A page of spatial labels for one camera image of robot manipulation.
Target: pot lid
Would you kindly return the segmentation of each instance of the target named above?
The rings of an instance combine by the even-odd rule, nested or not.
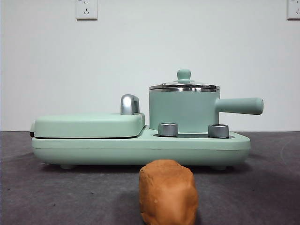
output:
[[[177,72],[177,80],[161,85],[149,87],[150,90],[165,89],[165,88],[205,88],[205,89],[220,89],[219,86],[210,85],[207,83],[191,80],[191,71],[189,69],[180,69]]]

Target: orange clay lump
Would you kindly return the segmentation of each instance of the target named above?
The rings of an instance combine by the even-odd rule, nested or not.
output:
[[[155,160],[140,170],[140,211],[147,225],[194,225],[198,193],[193,173],[174,160]]]

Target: gray floor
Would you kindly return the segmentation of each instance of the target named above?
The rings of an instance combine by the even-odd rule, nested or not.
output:
[[[224,172],[189,167],[196,224],[299,225],[300,132],[241,132],[249,158]],[[62,170],[34,157],[27,132],[1,132],[1,225],[142,225],[141,166]]]

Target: mint green pot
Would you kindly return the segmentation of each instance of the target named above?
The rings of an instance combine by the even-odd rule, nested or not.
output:
[[[218,86],[195,82],[189,70],[179,70],[178,80],[150,87],[150,129],[159,123],[177,123],[179,132],[207,132],[209,124],[219,123],[219,113],[259,115],[261,98],[220,99]]]

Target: power socket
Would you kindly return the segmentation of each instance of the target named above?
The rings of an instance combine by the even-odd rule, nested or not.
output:
[[[77,20],[96,20],[98,18],[98,0],[76,0]]]
[[[287,0],[287,19],[300,19],[300,0]]]

